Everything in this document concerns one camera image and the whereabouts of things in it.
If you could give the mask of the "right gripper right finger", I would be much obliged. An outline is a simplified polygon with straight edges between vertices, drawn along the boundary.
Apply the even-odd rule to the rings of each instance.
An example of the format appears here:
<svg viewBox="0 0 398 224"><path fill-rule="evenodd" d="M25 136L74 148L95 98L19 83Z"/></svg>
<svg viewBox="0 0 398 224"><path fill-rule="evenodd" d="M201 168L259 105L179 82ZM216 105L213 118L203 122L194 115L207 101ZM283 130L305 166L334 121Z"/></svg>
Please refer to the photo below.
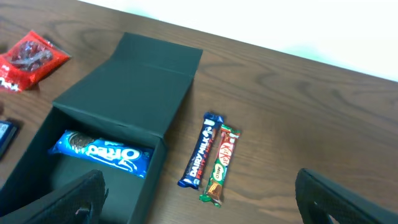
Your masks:
<svg viewBox="0 0 398 224"><path fill-rule="evenodd" d="M397 223L397 214L366 200L310 169L300 169L295 180L295 199L306 224Z"/></svg>

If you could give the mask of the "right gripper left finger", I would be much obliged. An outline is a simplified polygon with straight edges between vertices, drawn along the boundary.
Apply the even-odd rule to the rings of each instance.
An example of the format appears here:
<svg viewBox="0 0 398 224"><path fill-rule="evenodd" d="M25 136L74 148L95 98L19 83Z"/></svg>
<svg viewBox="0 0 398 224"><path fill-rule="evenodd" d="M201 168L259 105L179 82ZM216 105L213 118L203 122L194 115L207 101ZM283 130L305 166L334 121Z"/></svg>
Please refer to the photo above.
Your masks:
<svg viewBox="0 0 398 224"><path fill-rule="evenodd" d="M1 223L98 223L107 196L103 173L91 170L61 189L1 217Z"/></svg>

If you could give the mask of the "blue oreo pack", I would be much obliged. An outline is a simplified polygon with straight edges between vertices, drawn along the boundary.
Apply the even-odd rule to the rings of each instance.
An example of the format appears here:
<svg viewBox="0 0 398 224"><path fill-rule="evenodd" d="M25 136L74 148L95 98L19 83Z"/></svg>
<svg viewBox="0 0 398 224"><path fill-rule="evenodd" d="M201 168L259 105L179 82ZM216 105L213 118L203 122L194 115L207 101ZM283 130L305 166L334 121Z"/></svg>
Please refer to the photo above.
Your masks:
<svg viewBox="0 0 398 224"><path fill-rule="evenodd" d="M93 138L78 131L66 130L49 149L49 154L93 161L145 178L153 149L131 146L103 138Z"/></svg>

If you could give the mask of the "red snack packet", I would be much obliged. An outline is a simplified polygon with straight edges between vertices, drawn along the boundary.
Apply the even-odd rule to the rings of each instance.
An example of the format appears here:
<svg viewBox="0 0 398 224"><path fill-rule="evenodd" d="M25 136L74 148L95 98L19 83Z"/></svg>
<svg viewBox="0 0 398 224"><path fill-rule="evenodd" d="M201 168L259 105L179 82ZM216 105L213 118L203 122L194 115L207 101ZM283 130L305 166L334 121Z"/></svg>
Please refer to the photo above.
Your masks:
<svg viewBox="0 0 398 224"><path fill-rule="evenodd" d="M30 31L1 54L1 88L13 92L28 90L69 59L69 54Z"/></svg>

